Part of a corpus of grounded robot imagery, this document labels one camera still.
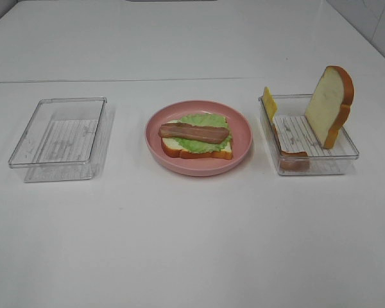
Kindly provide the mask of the bread slice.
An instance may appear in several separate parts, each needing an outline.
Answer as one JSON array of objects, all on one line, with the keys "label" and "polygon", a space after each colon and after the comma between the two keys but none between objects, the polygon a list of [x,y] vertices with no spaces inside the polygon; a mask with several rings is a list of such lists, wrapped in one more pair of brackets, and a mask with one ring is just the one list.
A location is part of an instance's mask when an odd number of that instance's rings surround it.
[{"label": "bread slice", "polygon": [[354,94],[353,81],[344,68],[336,65],[325,68],[305,110],[322,148],[334,147],[339,130],[349,117]]},{"label": "bread slice", "polygon": [[185,158],[185,159],[196,159],[196,158],[221,158],[230,160],[233,157],[233,151],[214,151],[214,152],[206,152],[206,153],[191,153],[187,150],[176,148],[176,144],[172,138],[161,138],[161,146],[164,150],[164,153],[173,158]]}]

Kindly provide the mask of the bacon strip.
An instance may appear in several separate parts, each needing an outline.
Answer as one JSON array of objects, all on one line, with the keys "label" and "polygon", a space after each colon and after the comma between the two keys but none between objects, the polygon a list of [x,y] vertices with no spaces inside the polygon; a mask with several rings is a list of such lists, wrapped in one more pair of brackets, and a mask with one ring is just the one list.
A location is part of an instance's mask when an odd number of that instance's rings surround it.
[{"label": "bacon strip", "polygon": [[279,154],[282,157],[279,162],[280,168],[286,171],[306,171],[309,169],[310,162],[307,159],[307,153],[305,151],[299,151],[295,153],[283,151],[275,124],[272,124],[272,128],[275,140],[277,142]]},{"label": "bacon strip", "polygon": [[183,138],[211,144],[222,143],[230,134],[224,127],[194,126],[187,123],[165,123],[158,130],[161,138]]}]

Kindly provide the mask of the green lettuce leaf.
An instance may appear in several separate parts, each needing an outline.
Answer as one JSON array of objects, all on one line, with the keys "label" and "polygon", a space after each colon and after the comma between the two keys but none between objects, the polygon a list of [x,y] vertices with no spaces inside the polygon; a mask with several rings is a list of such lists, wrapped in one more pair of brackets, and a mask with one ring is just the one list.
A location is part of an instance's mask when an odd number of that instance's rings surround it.
[{"label": "green lettuce leaf", "polygon": [[[226,117],[218,114],[189,114],[180,119],[174,120],[174,123],[186,123],[194,126],[213,126],[230,129]],[[202,141],[189,140],[184,138],[172,138],[176,144],[176,148],[187,150],[191,153],[206,153],[214,151],[232,151],[232,135],[230,134],[222,143],[211,144]]]}]

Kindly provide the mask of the yellow cheese slice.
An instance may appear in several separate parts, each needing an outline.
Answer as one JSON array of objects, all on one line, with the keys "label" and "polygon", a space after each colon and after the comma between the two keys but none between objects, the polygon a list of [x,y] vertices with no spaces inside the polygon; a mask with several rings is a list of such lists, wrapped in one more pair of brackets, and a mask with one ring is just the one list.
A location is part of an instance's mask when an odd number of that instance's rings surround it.
[{"label": "yellow cheese slice", "polygon": [[273,119],[275,116],[275,113],[277,111],[277,104],[275,103],[275,100],[273,96],[270,93],[270,90],[268,87],[264,88],[264,92],[262,94],[262,102],[265,108],[265,111],[268,116],[268,120],[270,124],[273,124]]}]

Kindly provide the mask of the pink round plate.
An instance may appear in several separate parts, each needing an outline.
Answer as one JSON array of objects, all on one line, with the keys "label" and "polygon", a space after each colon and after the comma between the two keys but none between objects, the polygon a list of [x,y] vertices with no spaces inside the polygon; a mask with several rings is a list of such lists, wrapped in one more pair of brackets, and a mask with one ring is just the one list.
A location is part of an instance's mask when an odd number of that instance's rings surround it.
[{"label": "pink round plate", "polygon": [[[188,114],[211,113],[226,117],[232,133],[230,160],[222,158],[171,158],[164,153],[158,136],[160,125]],[[189,176],[212,176],[227,172],[239,165],[252,145],[252,129],[248,120],[235,109],[213,101],[190,100],[168,105],[152,115],[145,129],[146,144],[154,159],[171,171]]]}]

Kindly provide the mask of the right clear plastic container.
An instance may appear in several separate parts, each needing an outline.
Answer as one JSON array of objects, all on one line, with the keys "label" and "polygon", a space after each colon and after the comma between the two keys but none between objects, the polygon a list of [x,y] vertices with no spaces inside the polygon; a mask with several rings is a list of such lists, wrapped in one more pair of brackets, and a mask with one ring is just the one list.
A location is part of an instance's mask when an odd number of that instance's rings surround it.
[{"label": "right clear plastic container", "polygon": [[358,149],[344,128],[340,129],[333,148],[328,150],[321,147],[304,116],[311,97],[311,94],[274,95],[273,97],[277,104],[273,124],[277,128],[282,150],[290,153],[305,151],[310,162],[310,167],[306,171],[286,171],[280,168],[279,162],[282,157],[279,154],[272,124],[268,120],[262,98],[259,98],[262,129],[279,175],[342,175],[348,171],[352,162],[359,158]]}]

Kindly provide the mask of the clear plastic container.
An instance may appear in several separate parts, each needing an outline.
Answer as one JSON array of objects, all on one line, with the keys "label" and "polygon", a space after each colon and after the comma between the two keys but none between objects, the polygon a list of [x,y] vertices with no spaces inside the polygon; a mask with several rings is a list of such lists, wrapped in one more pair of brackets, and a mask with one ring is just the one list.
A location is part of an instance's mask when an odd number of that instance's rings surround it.
[{"label": "clear plastic container", "polygon": [[43,99],[8,166],[25,183],[90,180],[103,170],[113,118],[106,98]]},{"label": "clear plastic container", "polygon": [[272,124],[268,120],[262,98],[259,98],[262,129],[279,175],[342,175],[348,171],[352,162],[359,158],[358,149],[344,128],[340,129],[333,148],[328,150],[321,147],[304,116],[311,97],[311,94],[274,95],[273,97],[277,104],[273,124],[277,128],[282,150],[290,153],[305,151],[310,162],[310,167],[306,171],[286,171],[280,168],[279,162],[282,157],[279,154]]}]

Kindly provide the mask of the left clear plastic container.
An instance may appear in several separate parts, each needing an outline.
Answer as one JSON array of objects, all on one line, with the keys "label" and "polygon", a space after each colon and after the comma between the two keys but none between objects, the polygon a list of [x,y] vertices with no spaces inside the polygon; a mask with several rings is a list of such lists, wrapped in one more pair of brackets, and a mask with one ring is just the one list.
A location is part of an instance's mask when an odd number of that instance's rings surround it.
[{"label": "left clear plastic container", "polygon": [[113,118],[106,98],[43,99],[8,166],[25,183],[90,180],[103,170]]}]

